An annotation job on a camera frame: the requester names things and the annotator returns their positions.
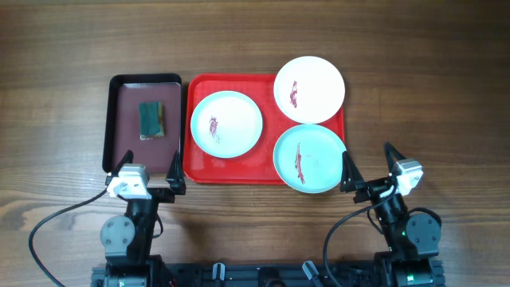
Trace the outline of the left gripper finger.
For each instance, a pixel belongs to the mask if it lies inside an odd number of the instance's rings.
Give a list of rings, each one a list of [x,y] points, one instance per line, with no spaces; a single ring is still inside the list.
[[[182,160],[179,151],[176,151],[173,155],[171,165],[166,175],[166,181],[169,183],[170,187],[186,186],[182,169]]]
[[[124,164],[132,163],[133,158],[134,158],[133,152],[131,150],[127,150],[123,158],[117,163],[113,170],[108,172],[108,177],[116,177],[119,174],[120,169],[124,166]]]

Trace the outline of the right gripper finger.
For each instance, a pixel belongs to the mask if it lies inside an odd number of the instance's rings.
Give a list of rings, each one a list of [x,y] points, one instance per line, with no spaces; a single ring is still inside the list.
[[[341,176],[341,187],[363,187],[365,181],[347,151],[342,154],[343,168]]]
[[[386,156],[386,163],[389,171],[393,170],[393,167],[397,161],[406,159],[406,157],[400,153],[390,142],[385,142],[384,153]]]

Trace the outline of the light blue plate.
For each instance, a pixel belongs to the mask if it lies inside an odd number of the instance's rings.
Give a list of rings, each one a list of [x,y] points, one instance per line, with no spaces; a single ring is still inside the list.
[[[255,146],[263,128],[261,110],[243,93],[214,92],[201,100],[190,119],[195,143],[206,154],[229,159]]]
[[[277,140],[273,165],[292,189],[319,194],[340,183],[345,151],[343,141],[332,130],[317,124],[300,124]]]

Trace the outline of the green yellow sponge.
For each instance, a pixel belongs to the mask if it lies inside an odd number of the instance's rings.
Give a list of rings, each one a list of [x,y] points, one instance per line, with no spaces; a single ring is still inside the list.
[[[164,111],[161,102],[139,103],[140,139],[149,140],[165,136]]]

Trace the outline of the white plate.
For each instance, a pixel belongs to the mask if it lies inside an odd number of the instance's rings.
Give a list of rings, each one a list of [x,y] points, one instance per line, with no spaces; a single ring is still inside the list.
[[[346,88],[340,71],[329,61],[303,56],[277,73],[273,95],[278,108],[300,124],[319,124],[342,107]]]

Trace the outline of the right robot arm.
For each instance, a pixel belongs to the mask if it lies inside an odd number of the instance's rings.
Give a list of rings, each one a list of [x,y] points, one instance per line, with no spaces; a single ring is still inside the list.
[[[369,202],[388,250],[374,255],[368,271],[371,286],[439,286],[444,278],[432,258],[439,254],[442,222],[424,207],[409,209],[404,197],[423,176],[422,165],[406,158],[390,143],[384,146],[387,176],[366,181],[345,151],[340,190],[355,194],[354,202]]]

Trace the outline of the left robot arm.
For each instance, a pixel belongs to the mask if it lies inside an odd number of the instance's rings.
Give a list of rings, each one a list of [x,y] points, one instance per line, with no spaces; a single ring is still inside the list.
[[[161,223],[159,204],[173,203],[177,195],[186,193],[180,152],[176,151],[171,160],[166,176],[168,187],[149,187],[146,167],[134,164],[133,159],[133,152],[127,151],[106,178],[109,195],[124,200],[127,209],[101,228],[106,265],[92,271],[92,287],[176,285],[175,276],[162,257],[151,254],[151,244],[157,237],[155,225]]]

